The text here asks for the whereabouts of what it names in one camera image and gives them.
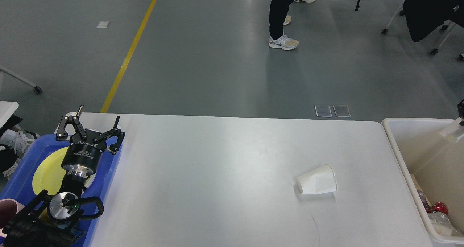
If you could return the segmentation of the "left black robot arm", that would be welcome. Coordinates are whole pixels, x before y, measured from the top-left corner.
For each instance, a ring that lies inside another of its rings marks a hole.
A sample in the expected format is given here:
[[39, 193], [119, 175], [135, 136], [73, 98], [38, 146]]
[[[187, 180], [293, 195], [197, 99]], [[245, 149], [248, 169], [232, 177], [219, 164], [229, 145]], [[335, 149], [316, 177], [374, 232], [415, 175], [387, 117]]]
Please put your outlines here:
[[118, 164], [125, 133], [83, 127], [81, 110], [63, 115], [55, 134], [38, 138], [25, 153], [1, 199], [18, 201], [1, 213], [3, 247], [84, 247]]

